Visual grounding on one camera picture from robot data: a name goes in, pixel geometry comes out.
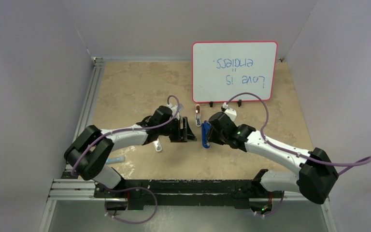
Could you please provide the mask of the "blue lighter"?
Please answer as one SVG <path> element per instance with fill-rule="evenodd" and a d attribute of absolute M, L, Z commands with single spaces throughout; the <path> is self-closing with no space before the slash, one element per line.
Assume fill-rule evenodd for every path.
<path fill-rule="evenodd" d="M 210 131 L 210 128 L 211 128 L 211 124 L 207 120 L 205 120 L 201 126 L 201 137 L 202 137 L 202 146 L 206 149 L 210 148 L 210 143 L 208 141 L 208 133 Z"/>

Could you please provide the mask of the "pink white eraser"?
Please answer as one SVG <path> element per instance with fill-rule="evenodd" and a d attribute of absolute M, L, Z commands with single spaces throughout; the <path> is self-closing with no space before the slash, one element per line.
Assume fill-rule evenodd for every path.
<path fill-rule="evenodd" d="M 202 125 L 200 105 L 199 104 L 196 104 L 196 106 L 195 106 L 195 122 L 196 122 L 197 127 L 200 127 Z"/>

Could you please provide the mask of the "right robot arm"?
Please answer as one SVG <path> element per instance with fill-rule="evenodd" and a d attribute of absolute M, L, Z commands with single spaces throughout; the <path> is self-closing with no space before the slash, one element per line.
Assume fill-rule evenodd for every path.
<path fill-rule="evenodd" d="M 233 119 L 222 111 L 212 115 L 208 120 L 211 125 L 207 135 L 209 143 L 260 155 L 288 169 L 286 172 L 268 170 L 254 181 L 252 191 L 256 196 L 263 197 L 270 191 L 289 191 L 300 193 L 316 204 L 326 201 L 339 174 L 324 150 L 310 151 L 263 138 L 254 127 L 236 126 Z"/>

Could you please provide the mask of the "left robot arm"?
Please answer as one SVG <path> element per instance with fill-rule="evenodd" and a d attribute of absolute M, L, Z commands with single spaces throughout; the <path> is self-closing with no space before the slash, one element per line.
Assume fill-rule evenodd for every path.
<path fill-rule="evenodd" d="M 71 175 L 103 184 L 108 194 L 118 198 L 125 185 L 118 171 L 107 166 L 109 155 L 121 148 L 153 143 L 160 136 L 167 136 L 172 143 L 197 140 L 187 117 L 179 115 L 177 106 L 160 106 L 151 116 L 130 127 L 101 130 L 87 126 L 66 150 L 64 159 L 72 167 Z"/>

